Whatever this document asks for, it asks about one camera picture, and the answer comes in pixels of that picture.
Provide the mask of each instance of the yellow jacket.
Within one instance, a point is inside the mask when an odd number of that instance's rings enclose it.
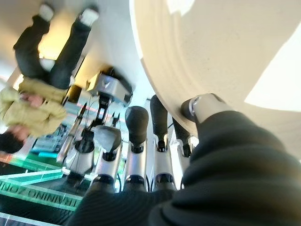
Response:
[[[28,102],[19,97],[23,92],[40,95],[45,101],[41,107],[30,107]],[[51,134],[66,116],[66,111],[61,105],[66,93],[67,90],[25,77],[18,91],[4,88],[0,92],[0,120],[7,126],[24,125],[34,137]]]

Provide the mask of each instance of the dark hair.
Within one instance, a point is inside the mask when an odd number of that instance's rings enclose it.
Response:
[[[23,142],[10,132],[0,134],[0,151],[13,154],[23,147]]]

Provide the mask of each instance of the person's hand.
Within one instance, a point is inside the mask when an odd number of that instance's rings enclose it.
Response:
[[[35,108],[40,107],[44,102],[43,97],[34,94],[23,93],[20,95],[20,98],[22,100],[28,101],[30,103],[30,106]]]

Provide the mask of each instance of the floor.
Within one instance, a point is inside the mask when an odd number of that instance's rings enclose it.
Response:
[[[32,24],[40,0],[12,0],[0,7],[0,78],[7,80],[16,68],[13,45],[22,31]],[[56,59],[66,40],[70,27],[85,7],[97,5],[99,19],[94,23],[83,55],[86,56],[76,79],[85,86],[87,79],[101,69],[114,66],[134,88],[131,105],[143,106],[154,92],[148,82],[135,47],[127,0],[47,0],[55,9],[50,32],[44,36],[39,51],[45,58]]]

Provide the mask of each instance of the black pants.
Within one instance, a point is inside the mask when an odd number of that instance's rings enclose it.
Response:
[[[46,72],[39,61],[38,45],[44,34],[49,32],[50,23],[40,16],[32,18],[33,25],[24,30],[14,45],[16,59],[23,76],[42,80],[58,89],[68,89],[72,71],[87,42],[91,28],[76,20],[69,39],[50,72]]]

